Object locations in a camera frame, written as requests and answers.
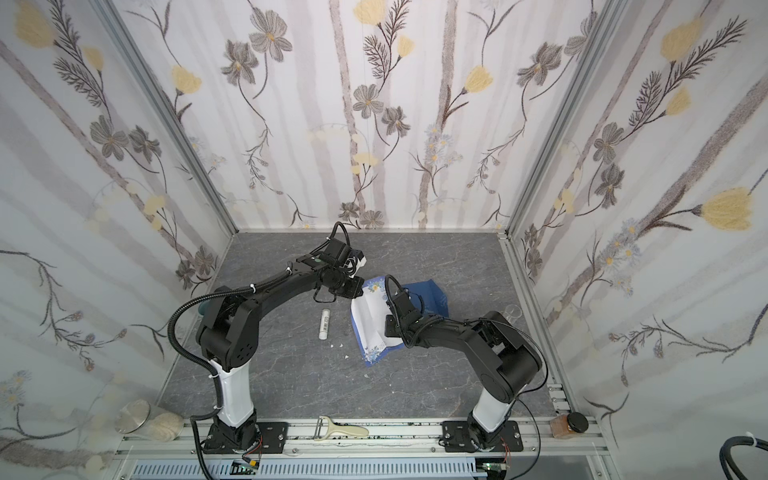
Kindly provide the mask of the glass jar with metal lid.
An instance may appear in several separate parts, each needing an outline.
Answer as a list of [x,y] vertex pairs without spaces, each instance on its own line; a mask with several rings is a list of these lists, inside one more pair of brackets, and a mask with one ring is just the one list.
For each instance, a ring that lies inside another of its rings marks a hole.
[[142,399],[126,404],[115,419],[117,433],[159,442],[175,440],[183,425],[184,419],[180,415]]

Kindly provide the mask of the cream handled peeler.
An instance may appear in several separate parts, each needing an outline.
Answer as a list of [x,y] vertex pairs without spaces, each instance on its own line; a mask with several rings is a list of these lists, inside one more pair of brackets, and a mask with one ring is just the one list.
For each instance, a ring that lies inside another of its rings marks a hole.
[[320,415],[313,435],[314,441],[325,441],[335,437],[366,438],[369,430],[363,426],[336,423],[332,418]]

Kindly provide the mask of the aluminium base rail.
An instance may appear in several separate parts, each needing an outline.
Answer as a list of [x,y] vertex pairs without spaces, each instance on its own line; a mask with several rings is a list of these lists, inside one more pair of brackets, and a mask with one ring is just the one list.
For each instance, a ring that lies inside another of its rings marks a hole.
[[515,417],[503,442],[472,452],[452,438],[442,418],[354,419],[368,436],[315,437],[313,419],[294,419],[285,432],[242,459],[205,457],[216,479],[617,479],[607,439],[591,421],[568,439],[551,434],[546,417]]

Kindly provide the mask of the dark blue envelope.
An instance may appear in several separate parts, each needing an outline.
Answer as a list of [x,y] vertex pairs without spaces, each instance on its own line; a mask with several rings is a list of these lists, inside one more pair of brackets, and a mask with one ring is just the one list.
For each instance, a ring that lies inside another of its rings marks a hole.
[[408,283],[404,288],[418,310],[423,310],[427,315],[449,316],[447,296],[434,280]]

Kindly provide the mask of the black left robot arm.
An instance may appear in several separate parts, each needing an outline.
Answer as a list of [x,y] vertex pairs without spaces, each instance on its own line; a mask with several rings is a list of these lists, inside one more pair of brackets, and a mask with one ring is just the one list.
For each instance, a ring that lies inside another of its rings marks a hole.
[[260,324],[273,310],[307,292],[327,289],[333,299],[362,295],[364,279],[343,266],[311,257],[283,273],[239,289],[220,287],[207,307],[196,342],[216,381],[217,412],[202,441],[206,454],[246,453],[262,439],[251,398],[249,366],[260,335]]

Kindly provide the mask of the white glue stick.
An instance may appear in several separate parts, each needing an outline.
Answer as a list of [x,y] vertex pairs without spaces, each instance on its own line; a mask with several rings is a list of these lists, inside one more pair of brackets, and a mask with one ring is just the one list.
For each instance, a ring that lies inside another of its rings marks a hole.
[[331,316],[331,312],[329,309],[322,310],[319,332],[318,332],[318,338],[320,340],[326,340],[328,338],[330,316]]

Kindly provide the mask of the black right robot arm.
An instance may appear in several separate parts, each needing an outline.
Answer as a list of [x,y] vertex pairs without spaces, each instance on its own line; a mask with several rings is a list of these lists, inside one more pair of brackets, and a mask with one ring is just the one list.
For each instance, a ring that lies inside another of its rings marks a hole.
[[429,314],[408,291],[386,295],[385,335],[408,348],[444,348],[466,357],[483,390],[467,417],[468,443],[495,447],[510,411],[535,379],[543,360],[535,347],[497,311],[474,320]]

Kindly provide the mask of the teal ceramic cup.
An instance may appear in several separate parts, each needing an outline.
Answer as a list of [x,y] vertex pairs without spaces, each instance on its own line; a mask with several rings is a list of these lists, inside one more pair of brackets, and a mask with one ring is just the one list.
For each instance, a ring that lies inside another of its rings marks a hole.
[[198,304],[198,306],[197,306],[197,313],[198,313],[200,316],[204,316],[204,315],[206,314],[206,311],[207,311],[207,309],[208,309],[208,305],[209,305],[209,303],[210,303],[210,301],[209,301],[209,300],[206,300],[206,301],[200,302],[200,303]]

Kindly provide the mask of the white letter paper blue border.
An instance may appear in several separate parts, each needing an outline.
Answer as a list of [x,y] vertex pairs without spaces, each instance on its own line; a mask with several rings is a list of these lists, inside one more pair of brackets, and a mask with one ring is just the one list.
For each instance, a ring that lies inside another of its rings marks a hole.
[[351,301],[351,319],[359,349],[366,366],[371,367],[388,353],[402,349],[399,337],[385,336],[386,316],[390,314],[384,286],[385,277],[366,280],[362,295]]

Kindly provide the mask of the clear glass cup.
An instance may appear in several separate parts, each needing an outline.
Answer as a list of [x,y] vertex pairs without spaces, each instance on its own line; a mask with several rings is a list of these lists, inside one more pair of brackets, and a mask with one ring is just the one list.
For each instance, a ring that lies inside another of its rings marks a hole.
[[523,317],[523,312],[519,305],[508,304],[503,310],[502,315],[508,323],[514,325]]

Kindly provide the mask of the small jar black lid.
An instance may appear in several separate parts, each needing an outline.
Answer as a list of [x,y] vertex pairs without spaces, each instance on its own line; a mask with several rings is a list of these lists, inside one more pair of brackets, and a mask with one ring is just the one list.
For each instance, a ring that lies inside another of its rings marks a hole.
[[584,434],[589,429],[589,420],[579,412],[561,414],[549,422],[552,437],[566,439]]

